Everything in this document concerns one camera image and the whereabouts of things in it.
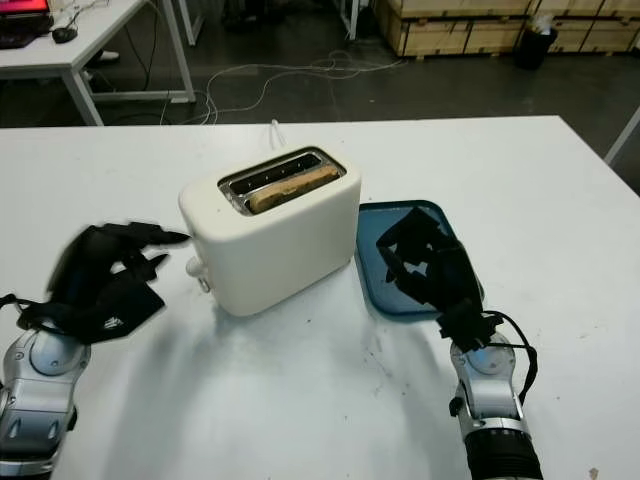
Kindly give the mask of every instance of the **gray floor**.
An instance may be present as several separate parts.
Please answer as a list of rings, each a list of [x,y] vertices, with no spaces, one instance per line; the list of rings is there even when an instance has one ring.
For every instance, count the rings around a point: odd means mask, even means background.
[[[204,91],[212,74],[230,66],[308,65],[335,50],[346,50],[354,59],[377,64],[396,60],[380,38],[345,42],[337,14],[330,6],[313,1],[294,0],[280,23],[244,33],[226,32],[219,15],[210,12],[198,45],[187,47],[196,88]],[[81,18],[78,26],[81,30]],[[129,28],[146,62],[153,44],[152,11],[141,12]],[[122,58],[118,64],[100,68],[98,87],[140,88],[144,73],[124,32],[114,37],[109,48],[118,50]],[[160,27],[150,88],[178,86],[170,52],[166,31]],[[216,79],[211,93],[218,108],[245,107],[259,98],[265,81],[279,72],[258,67],[237,70]],[[195,105],[167,105],[166,118],[177,124],[206,111],[203,97],[200,95]],[[535,72],[515,68],[510,57],[438,57],[347,80],[302,75],[278,78],[268,85],[256,108],[221,114],[218,123],[268,122],[272,118],[330,122],[557,114],[604,156],[638,105],[640,59],[633,56],[552,56]],[[162,109],[163,102],[99,106],[106,123],[118,125],[157,124]],[[0,83],[0,127],[73,125],[82,125],[82,120],[60,82],[44,86],[36,81]],[[616,166],[638,193],[639,153],[640,132]]]

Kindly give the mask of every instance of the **white table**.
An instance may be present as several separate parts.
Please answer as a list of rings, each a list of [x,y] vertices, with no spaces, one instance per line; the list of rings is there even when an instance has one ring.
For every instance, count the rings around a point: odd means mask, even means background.
[[[87,125],[102,126],[102,118],[94,101],[165,100],[195,101],[189,67],[184,56],[180,33],[171,0],[162,0],[164,19],[169,28],[184,90],[146,92],[93,93],[81,72],[86,63],[127,21],[140,10],[146,0],[109,0],[78,17],[78,36],[64,44],[56,44],[51,35],[34,40],[25,48],[0,50],[0,79],[61,77]],[[56,26],[64,26],[68,16],[62,15]]]
[[[269,128],[0,131],[0,293],[42,298],[85,224],[182,228],[179,190],[267,158]],[[586,479],[592,468],[635,478],[640,199],[562,120],[280,128],[292,147],[324,146],[359,165],[364,202],[424,198],[444,209],[486,306],[511,314],[538,348],[525,412],[546,478]],[[449,342],[435,322],[384,319],[353,262],[232,318],[184,273],[191,255],[175,250],[160,272],[164,313],[94,348],[55,479],[470,478],[447,410]],[[0,312],[2,352],[20,334],[15,319]]]

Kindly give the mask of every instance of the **white toaster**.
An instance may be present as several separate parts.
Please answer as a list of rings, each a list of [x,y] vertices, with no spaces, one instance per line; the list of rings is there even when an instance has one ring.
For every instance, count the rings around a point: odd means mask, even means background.
[[[196,180],[179,199],[187,271],[233,315],[264,310],[349,261],[359,201],[358,170],[316,147]]]

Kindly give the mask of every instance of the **wire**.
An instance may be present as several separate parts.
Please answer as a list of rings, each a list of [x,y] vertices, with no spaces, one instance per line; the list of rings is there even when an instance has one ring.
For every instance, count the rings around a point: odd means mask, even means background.
[[[346,65],[340,66],[339,62],[347,62]],[[377,64],[368,61],[362,60],[354,60],[348,52],[335,50],[330,52],[328,58],[319,59],[314,62],[311,62],[310,65],[302,65],[302,66],[294,66],[294,65],[272,65],[272,64],[263,64],[263,63],[251,63],[247,65],[238,65],[235,67],[226,68],[224,70],[220,70],[212,75],[207,81],[206,93],[207,93],[207,102],[211,106],[213,110],[213,124],[215,125],[218,121],[220,114],[228,113],[228,112],[247,112],[257,108],[267,93],[267,89],[269,85],[278,78],[282,78],[290,75],[305,75],[311,77],[319,77],[325,78],[327,80],[348,80],[356,77],[361,73],[368,72],[376,72],[380,70],[386,70],[391,68],[396,68],[398,66],[406,64],[404,60],[397,60],[393,63],[389,64]],[[221,77],[222,75],[226,75],[231,72],[235,72],[238,70],[242,70],[245,68],[263,68],[263,69],[277,69],[277,70],[285,70],[284,72],[277,73],[269,77],[262,86],[260,90],[260,95],[257,100],[247,105],[245,107],[235,107],[235,108],[218,108],[216,103],[213,100],[213,96],[211,94],[211,85],[213,82]],[[336,72],[344,73],[343,75],[335,75]],[[200,120],[205,118],[210,114],[202,114],[193,118],[190,118],[185,121],[185,123],[193,122],[196,120]]]
[[[287,144],[287,142],[284,139],[284,135],[280,131],[280,123],[278,123],[278,120],[276,120],[275,118],[271,119],[271,128],[269,129],[269,143],[271,144],[271,148],[275,150],[275,147],[273,145],[273,136],[271,135],[273,131],[275,131],[276,135],[278,136],[278,141],[280,142],[280,146],[284,147]]]
[[[94,7],[107,7],[109,5],[109,0],[107,1],[103,1],[103,0],[94,0],[91,3],[88,3],[87,5],[84,5],[82,7],[79,7],[78,10],[76,10],[76,13],[73,15],[73,17],[71,17],[71,20],[69,20],[69,23],[67,23],[67,25],[64,28],[69,28],[71,25],[75,25],[76,28],[78,27],[78,25],[76,24],[76,20],[78,20],[78,17],[80,16],[80,14],[82,12],[86,12],[87,10],[91,10]]]
[[[529,391],[529,389],[531,388],[531,386],[533,385],[533,382],[536,379],[536,376],[538,375],[538,352],[536,351],[535,348],[533,348],[531,346],[531,344],[529,343],[529,341],[527,340],[527,337],[524,335],[524,332],[520,329],[520,327],[518,326],[518,324],[515,322],[515,320],[513,320],[511,317],[509,317],[509,315],[502,313],[502,312],[498,312],[497,310],[485,310],[483,313],[486,313],[487,315],[495,315],[497,317],[502,318],[503,320],[506,320],[507,322],[509,322],[511,324],[511,326],[513,327],[513,329],[518,333],[518,336],[520,337],[520,339],[522,340],[523,345],[509,345],[509,344],[502,344],[502,343],[489,343],[487,344],[487,346],[490,347],[496,347],[496,346],[500,346],[500,347],[512,347],[512,348],[523,348],[527,351],[527,357],[529,358],[529,369],[527,370],[527,376],[524,379],[524,386],[522,387],[522,391],[520,392],[520,394],[518,395],[518,398],[520,399],[520,403],[522,405],[524,405],[524,400],[527,396],[527,392]]]
[[[154,9],[154,14],[155,15],[153,17],[153,47],[151,47],[151,55],[149,55],[149,65],[147,66],[147,77],[144,80],[144,87],[142,87],[142,90],[146,90],[147,88],[149,88],[149,81],[151,80],[151,68],[153,67],[153,57],[156,53],[156,45],[158,44],[158,8],[157,7]]]
[[[140,54],[138,53],[138,49],[136,48],[135,44],[133,43],[133,39],[131,38],[131,33],[129,32],[129,26],[125,25],[124,26],[124,31],[127,34],[127,39],[129,40],[129,45],[131,45],[131,50],[133,50],[133,54],[136,56],[136,59],[138,60],[138,63],[140,64],[140,66],[142,67],[142,70],[144,71],[144,77],[145,77],[145,85],[148,83],[149,81],[149,70],[147,70],[147,66],[144,64],[144,62],[142,61],[142,57],[140,57]]]
[[[111,89],[112,92],[116,91],[116,87],[113,86],[113,84],[109,81],[109,79],[104,75],[104,73],[102,73],[99,69],[85,69],[87,72],[91,73],[91,74],[98,74],[100,75],[100,77],[105,81],[105,83],[109,86],[109,88]]]

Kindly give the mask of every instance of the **wooden pallet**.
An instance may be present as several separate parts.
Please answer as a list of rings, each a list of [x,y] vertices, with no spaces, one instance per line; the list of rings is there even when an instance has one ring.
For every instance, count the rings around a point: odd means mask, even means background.
[[[524,19],[407,20],[382,0],[374,11],[382,34],[400,57],[510,52],[524,27]]]
[[[400,57],[508,53],[525,28],[522,16],[402,18],[394,9],[394,2],[398,0],[377,0],[374,11],[383,35]],[[554,28],[558,30],[558,38],[551,45],[551,52],[611,54],[633,48],[640,20],[556,18]]]
[[[640,21],[596,20],[581,52],[627,52],[636,43]]]
[[[524,20],[473,22],[464,53],[511,52],[524,28]]]
[[[640,17],[640,0],[604,0],[598,16]]]
[[[558,38],[549,47],[554,53],[577,53],[582,48],[593,20],[556,19],[553,28],[558,31]]]
[[[528,15],[537,0],[389,0],[402,19]]]
[[[602,0],[537,0],[533,10],[558,16],[592,17],[600,10]]]

